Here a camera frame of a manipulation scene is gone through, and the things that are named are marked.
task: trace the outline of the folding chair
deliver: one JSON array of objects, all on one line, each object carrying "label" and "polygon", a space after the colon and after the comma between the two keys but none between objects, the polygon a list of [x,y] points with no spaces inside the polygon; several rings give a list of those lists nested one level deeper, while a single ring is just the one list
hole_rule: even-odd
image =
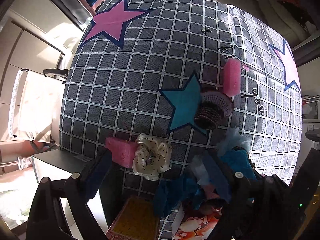
[{"label": "folding chair", "polygon": [[[27,72],[26,81],[20,84],[23,73]],[[65,81],[47,76],[53,74],[66,79],[68,70],[47,69],[43,74],[28,69],[19,70],[14,82],[10,110],[8,131],[9,136],[21,140],[29,140],[34,150],[41,152],[33,142],[51,143],[49,149],[59,145],[59,125],[62,96]],[[18,88],[23,86],[20,99],[19,113],[14,116]],[[17,123],[13,133],[14,121]]]}]

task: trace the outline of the light blue tulle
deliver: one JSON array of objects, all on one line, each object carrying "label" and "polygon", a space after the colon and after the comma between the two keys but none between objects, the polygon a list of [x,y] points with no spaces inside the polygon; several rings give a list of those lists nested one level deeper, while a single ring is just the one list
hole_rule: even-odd
[{"label": "light blue tulle", "polygon": [[210,183],[209,175],[202,162],[202,156],[196,155],[193,157],[190,163],[191,170],[197,178],[197,183],[201,186],[208,185]]},{"label": "light blue tulle", "polygon": [[223,156],[227,151],[233,149],[233,147],[242,147],[248,153],[251,149],[251,139],[242,137],[239,134],[239,128],[228,128],[226,133],[226,138],[217,143],[218,156]]}]

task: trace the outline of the cardboard box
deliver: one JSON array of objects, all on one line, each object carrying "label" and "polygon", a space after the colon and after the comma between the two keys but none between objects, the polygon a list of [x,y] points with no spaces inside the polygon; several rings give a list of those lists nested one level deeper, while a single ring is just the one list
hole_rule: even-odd
[{"label": "cardboard box", "polygon": [[113,221],[106,236],[113,240],[158,240],[160,218],[152,202],[130,197]]},{"label": "cardboard box", "polygon": [[171,225],[174,240],[205,240],[219,221],[220,215],[202,215],[188,207],[179,208]]}]

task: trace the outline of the grid pattern fabric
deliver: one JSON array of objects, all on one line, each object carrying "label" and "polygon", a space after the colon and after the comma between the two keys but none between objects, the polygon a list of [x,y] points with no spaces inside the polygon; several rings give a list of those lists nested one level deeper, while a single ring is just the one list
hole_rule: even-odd
[{"label": "grid pattern fabric", "polygon": [[[106,0],[99,11],[118,1]],[[189,171],[194,155],[216,148],[227,127],[239,127],[252,139],[256,170],[289,184],[302,115],[301,94],[296,86],[284,91],[284,66],[268,46],[283,50],[283,37],[239,8],[211,0],[128,0],[128,8],[155,10],[127,24],[122,49],[100,35],[76,52],[63,95],[61,148],[94,158],[106,137],[134,141],[140,133],[152,134],[172,145],[172,168],[161,179],[175,179]],[[227,45],[227,52],[217,51]],[[241,95],[256,88],[264,113],[254,97],[238,95],[232,115],[209,139],[190,126],[166,134],[172,107],[158,89],[182,88],[195,71],[203,87],[221,90],[231,54],[250,68],[241,72]],[[124,196],[152,199],[157,186],[124,169]],[[160,239],[172,239],[176,211],[161,219]]]}]

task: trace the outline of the white wall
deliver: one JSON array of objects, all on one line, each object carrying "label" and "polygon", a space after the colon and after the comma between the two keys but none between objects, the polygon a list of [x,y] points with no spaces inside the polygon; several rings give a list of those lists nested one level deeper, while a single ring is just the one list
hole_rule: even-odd
[{"label": "white wall", "polygon": [[320,57],[298,67],[298,75],[302,96],[320,95]]}]

